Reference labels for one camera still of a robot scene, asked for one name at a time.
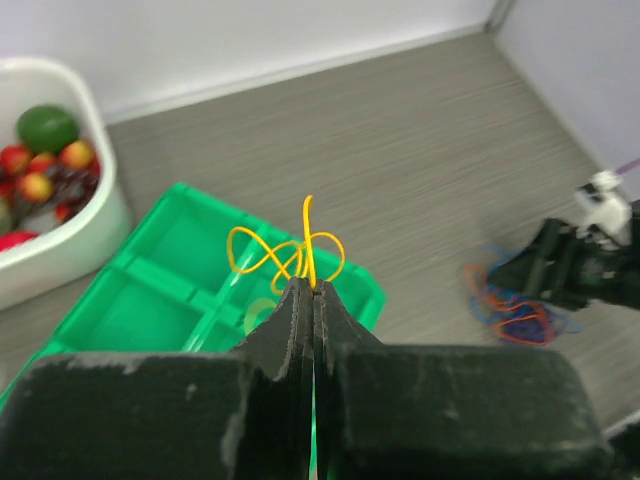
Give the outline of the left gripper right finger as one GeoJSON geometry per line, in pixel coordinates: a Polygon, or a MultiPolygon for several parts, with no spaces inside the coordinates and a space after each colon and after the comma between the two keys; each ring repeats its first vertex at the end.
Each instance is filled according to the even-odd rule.
{"type": "Polygon", "coordinates": [[[606,479],[614,452],[553,350],[392,345],[313,295],[321,479],[606,479]]]}

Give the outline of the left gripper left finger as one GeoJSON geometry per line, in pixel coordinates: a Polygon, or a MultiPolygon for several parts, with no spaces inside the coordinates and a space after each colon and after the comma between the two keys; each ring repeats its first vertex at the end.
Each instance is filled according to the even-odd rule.
{"type": "Polygon", "coordinates": [[[77,353],[33,363],[1,413],[5,479],[305,479],[313,294],[289,282],[227,353],[77,353]]]}

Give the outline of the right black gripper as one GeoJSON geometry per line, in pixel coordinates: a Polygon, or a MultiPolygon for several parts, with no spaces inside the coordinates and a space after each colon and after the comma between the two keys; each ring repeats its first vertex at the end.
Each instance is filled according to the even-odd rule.
{"type": "Polygon", "coordinates": [[[488,284],[531,299],[565,300],[569,277],[570,288],[587,300],[637,310],[639,203],[629,204],[628,245],[612,247],[579,238],[580,223],[549,218],[520,253],[488,274],[488,284]]]}

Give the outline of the green compartment tray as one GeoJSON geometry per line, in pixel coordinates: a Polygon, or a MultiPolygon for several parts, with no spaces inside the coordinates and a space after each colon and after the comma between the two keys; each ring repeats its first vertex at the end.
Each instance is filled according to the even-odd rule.
{"type": "MultiPolygon", "coordinates": [[[[369,332],[385,296],[372,275],[314,237],[317,276],[369,332]]],[[[52,355],[227,353],[276,309],[289,282],[308,282],[304,244],[265,221],[192,187],[170,188],[97,275],[1,398],[52,355]]],[[[314,315],[309,475],[316,474],[314,315]]]]}

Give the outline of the white plastic basket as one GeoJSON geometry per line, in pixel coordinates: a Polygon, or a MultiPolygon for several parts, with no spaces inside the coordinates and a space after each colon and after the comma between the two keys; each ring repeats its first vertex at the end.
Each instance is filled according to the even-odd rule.
{"type": "Polygon", "coordinates": [[[57,104],[79,121],[101,163],[101,179],[74,218],[1,253],[1,307],[6,309],[100,268],[133,226],[118,182],[118,165],[106,124],[85,80],[72,68],[42,57],[1,60],[1,144],[13,137],[19,114],[38,104],[57,104]]]}

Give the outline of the red apple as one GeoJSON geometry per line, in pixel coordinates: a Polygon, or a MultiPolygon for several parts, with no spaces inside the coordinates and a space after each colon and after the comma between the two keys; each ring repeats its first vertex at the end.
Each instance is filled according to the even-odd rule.
{"type": "Polygon", "coordinates": [[[11,231],[0,236],[0,251],[10,250],[39,236],[36,232],[11,231]]]}

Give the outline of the red yellow cherries bunch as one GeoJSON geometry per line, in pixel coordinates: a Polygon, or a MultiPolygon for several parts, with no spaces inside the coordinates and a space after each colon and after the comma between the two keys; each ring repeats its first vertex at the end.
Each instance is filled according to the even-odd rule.
{"type": "Polygon", "coordinates": [[[1,213],[14,230],[62,225],[86,207],[101,180],[101,161],[86,140],[60,153],[34,153],[24,144],[1,149],[1,213]]]}

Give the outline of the green lime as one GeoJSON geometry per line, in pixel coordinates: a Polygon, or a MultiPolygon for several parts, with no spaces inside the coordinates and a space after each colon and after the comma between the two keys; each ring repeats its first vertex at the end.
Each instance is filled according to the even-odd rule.
{"type": "Polygon", "coordinates": [[[41,104],[21,114],[16,123],[19,140],[33,153],[60,153],[80,137],[75,117],[53,104],[41,104]]]}

